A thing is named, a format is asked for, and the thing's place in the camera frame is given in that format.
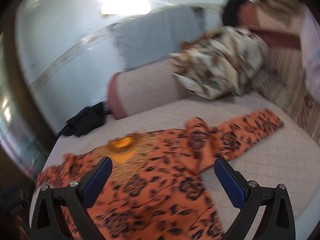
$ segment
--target wall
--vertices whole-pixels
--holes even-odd
[[[14,23],[15,14],[13,12],[6,19],[2,34],[4,53],[3,68],[6,73],[7,86],[10,87],[12,99],[17,105],[21,117],[28,124],[32,133],[44,149],[47,152],[51,152],[57,141],[57,137],[39,112],[23,78],[16,52]]]
[[[2,183],[10,182],[11,178],[15,179],[16,176],[20,178],[20,174],[25,174],[25,177],[35,181],[51,149],[47,150],[32,130],[34,128],[37,132],[41,131],[41,128],[37,129],[38,126],[41,126],[37,123],[39,113],[36,109],[34,112],[31,111],[33,101],[28,101],[26,94],[28,90],[21,89],[20,80],[16,75],[12,75],[17,70],[14,65],[17,60],[9,61],[9,68],[12,68],[9,78],[6,62],[8,59],[12,59],[15,52],[11,46],[14,44],[14,38],[10,30],[6,27],[4,30],[0,34],[0,181]],[[13,80],[16,81],[16,83],[13,82],[14,89],[11,86]],[[25,116],[27,119],[32,119],[31,124],[37,127],[30,126]]]
[[[149,0],[151,8],[224,0]],[[16,44],[24,78],[55,132],[83,107],[105,99],[106,84],[123,59],[97,0],[24,0],[17,12]]]

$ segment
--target blue gripper pad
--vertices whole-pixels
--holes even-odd
[[[84,209],[91,208],[94,205],[111,172],[112,161],[110,158],[106,158],[82,192],[81,205]]]
[[[243,209],[245,206],[245,192],[223,162],[217,159],[214,163],[214,173],[227,193],[235,208]]]

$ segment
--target dark folded cloth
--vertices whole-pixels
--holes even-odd
[[[237,27],[238,23],[238,10],[248,0],[229,0],[222,14],[222,22],[225,26]]]
[[[91,107],[85,107],[79,114],[67,121],[67,125],[58,133],[64,136],[82,136],[92,130],[101,127],[105,123],[105,115],[110,114],[105,111],[103,102],[100,102]]]

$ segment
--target metal screw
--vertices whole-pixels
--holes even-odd
[[[73,180],[73,181],[71,181],[70,182],[70,187],[75,187],[75,186],[77,186],[79,184],[79,182],[78,181],[76,181],[76,180]]]
[[[280,188],[280,189],[286,189],[287,187],[285,186],[285,184],[282,184],[282,183],[281,183],[281,184],[279,184],[279,188]]]
[[[46,191],[48,189],[48,187],[49,186],[47,184],[44,184],[44,185],[41,186],[41,190],[42,191]]]
[[[258,183],[255,182],[254,180],[250,180],[250,181],[249,181],[249,186],[251,186],[251,187],[256,187],[257,185],[258,185]]]

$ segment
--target white wall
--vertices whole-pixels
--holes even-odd
[[[223,1],[149,3],[157,8]],[[109,78],[122,70],[123,59],[103,29],[121,16],[102,17],[100,10],[97,0],[24,0],[18,8],[16,44],[21,67],[38,107],[55,132],[83,107],[102,101]],[[54,73],[48,73],[49,66]]]

